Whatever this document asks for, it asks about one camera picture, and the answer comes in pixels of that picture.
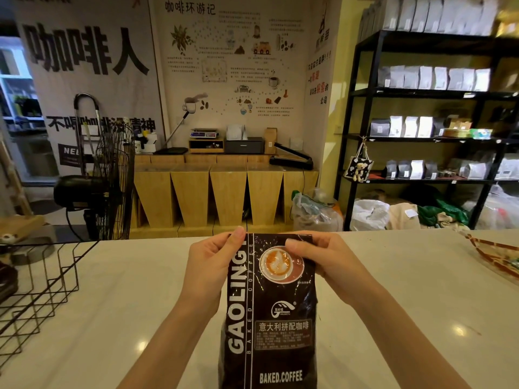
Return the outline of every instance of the standing fan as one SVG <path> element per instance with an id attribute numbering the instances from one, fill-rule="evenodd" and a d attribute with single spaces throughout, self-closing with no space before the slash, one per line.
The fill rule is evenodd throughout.
<path id="1" fill-rule="evenodd" d="M 98 126 L 81 125 L 78 105 L 82 97 L 93 101 Z M 66 208 L 72 232 L 74 229 L 68 220 L 68 212 L 84 209 L 83 217 L 90 240 L 127 239 L 130 234 L 135 157 L 132 128 L 124 121 L 101 125 L 99 106 L 90 94 L 77 94 L 74 110 L 81 176 L 60 177 L 54 186 L 54 201 Z M 85 144 L 88 144 L 92 156 L 85 155 Z M 87 171 L 87 162 L 94 163 L 90 172 Z"/>

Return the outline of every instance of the wire rack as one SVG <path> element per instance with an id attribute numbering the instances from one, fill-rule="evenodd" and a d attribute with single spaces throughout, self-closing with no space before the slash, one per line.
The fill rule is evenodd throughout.
<path id="1" fill-rule="evenodd" d="M 98 242 L 0 246 L 0 256 L 12 260 L 18 290 L 0 303 L 0 374 L 29 338 L 55 316 L 58 306 L 79 290 L 77 262 Z"/>

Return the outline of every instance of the black coffee bag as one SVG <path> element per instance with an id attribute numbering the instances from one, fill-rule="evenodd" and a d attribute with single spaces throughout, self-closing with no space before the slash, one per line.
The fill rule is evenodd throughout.
<path id="1" fill-rule="evenodd" d="M 317 387 L 315 264 L 289 254 L 288 238 L 312 242 L 309 235 L 250 233 L 230 262 L 221 389 Z"/>

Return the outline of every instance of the electrical cable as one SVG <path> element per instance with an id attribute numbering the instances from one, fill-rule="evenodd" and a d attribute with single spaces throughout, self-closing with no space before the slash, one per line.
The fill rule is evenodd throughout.
<path id="1" fill-rule="evenodd" d="M 68 227 L 70 228 L 70 230 L 72 231 L 72 233 L 74 235 L 76 235 L 76 237 L 79 239 L 80 242 L 84 242 L 84 240 L 76 233 L 76 231 L 74 230 L 74 228 L 72 228 L 72 224 L 70 223 L 70 220 L 68 219 L 68 209 L 65 209 L 65 216 L 66 216 L 66 221 L 68 222 Z"/>

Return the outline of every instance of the wooden counter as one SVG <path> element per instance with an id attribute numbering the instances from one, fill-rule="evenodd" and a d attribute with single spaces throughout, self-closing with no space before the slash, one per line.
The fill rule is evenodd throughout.
<path id="1" fill-rule="evenodd" d="M 512 244 L 519 230 L 478 231 Z M 343 233 L 371 273 L 473 389 L 519 382 L 519 286 L 478 261 L 451 230 Z M 100 242 L 78 264 L 80 289 L 2 371 L 10 389 L 114 389 L 173 307 L 191 239 Z M 398 389 L 354 310 L 320 277 L 320 389 Z M 220 308 L 187 365 L 181 389 L 217 388 Z"/>

